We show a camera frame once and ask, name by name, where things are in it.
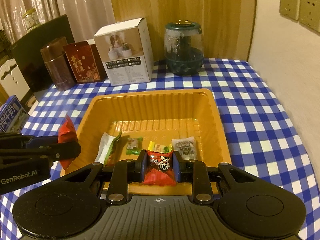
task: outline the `table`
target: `table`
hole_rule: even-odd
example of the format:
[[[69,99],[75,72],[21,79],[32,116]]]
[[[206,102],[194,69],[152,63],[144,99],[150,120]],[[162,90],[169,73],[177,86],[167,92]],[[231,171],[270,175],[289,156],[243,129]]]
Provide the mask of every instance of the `table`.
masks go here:
[[[149,83],[112,87],[109,80],[81,84],[59,92],[52,86],[26,123],[23,133],[56,135],[68,114],[77,128],[97,95],[145,90],[208,88],[218,106],[232,164],[296,194],[306,205],[302,239],[320,239],[319,189],[306,150],[274,93],[247,62],[205,59],[199,74],[179,77],[156,62]],[[54,164],[51,178],[60,175]],[[15,200],[44,182],[2,196],[1,239],[21,236],[12,217]]]

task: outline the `wall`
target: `wall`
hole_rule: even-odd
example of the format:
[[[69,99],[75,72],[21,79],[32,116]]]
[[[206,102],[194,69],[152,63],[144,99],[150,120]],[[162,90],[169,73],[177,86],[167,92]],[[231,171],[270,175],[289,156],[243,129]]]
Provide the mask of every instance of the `wall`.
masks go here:
[[[1,20],[0,20],[0,30],[3,30]],[[0,85],[0,106],[4,104],[7,101],[7,99],[8,99],[8,94],[5,92],[2,85]]]
[[[164,26],[200,23],[204,56],[247,60],[255,0],[111,0],[116,21],[146,17],[154,59],[164,58]]]
[[[249,63],[287,111],[320,182],[320,34],[279,14],[280,0],[257,0]]]

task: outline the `red wrapper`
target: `red wrapper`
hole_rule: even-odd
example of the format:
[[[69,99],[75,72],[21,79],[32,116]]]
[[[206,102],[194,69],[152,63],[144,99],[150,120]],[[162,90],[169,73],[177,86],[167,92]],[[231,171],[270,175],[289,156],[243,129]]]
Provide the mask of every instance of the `red wrapper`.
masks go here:
[[[66,121],[60,126],[58,130],[58,143],[73,142],[73,141],[76,141],[76,142],[78,141],[76,128],[73,125],[71,118],[68,115],[66,115]],[[66,170],[73,160],[74,158],[62,160],[59,162],[62,168]]]
[[[172,152],[167,154],[147,151],[149,167],[145,175],[144,184],[158,186],[175,186],[172,171]]]

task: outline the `clear snack packet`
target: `clear snack packet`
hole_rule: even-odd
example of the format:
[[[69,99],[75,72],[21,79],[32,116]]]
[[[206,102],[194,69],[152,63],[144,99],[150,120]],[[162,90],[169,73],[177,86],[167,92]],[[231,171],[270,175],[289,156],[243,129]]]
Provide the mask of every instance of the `clear snack packet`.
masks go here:
[[[116,150],[116,144],[122,135],[122,131],[117,136],[111,136],[107,133],[103,133],[99,150],[95,162],[100,162],[103,166],[113,166],[115,164],[114,152]]]
[[[178,151],[182,159],[197,160],[196,140],[194,137],[185,139],[172,139],[172,147]]]
[[[130,154],[135,154],[135,155],[139,155],[142,148],[139,147],[139,145],[141,144],[143,138],[139,137],[139,138],[128,138],[128,145],[127,145],[127,151],[126,154],[130,155]]]

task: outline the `glass jar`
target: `glass jar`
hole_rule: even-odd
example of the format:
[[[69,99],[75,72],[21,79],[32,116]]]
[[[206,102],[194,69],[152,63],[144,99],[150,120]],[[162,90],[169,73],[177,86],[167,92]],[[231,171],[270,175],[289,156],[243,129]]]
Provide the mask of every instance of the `glass jar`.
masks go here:
[[[22,15],[22,20],[25,25],[27,33],[41,25],[35,8],[32,8],[26,11]]]
[[[193,75],[203,65],[202,30],[199,23],[179,20],[165,26],[164,54],[171,72]]]

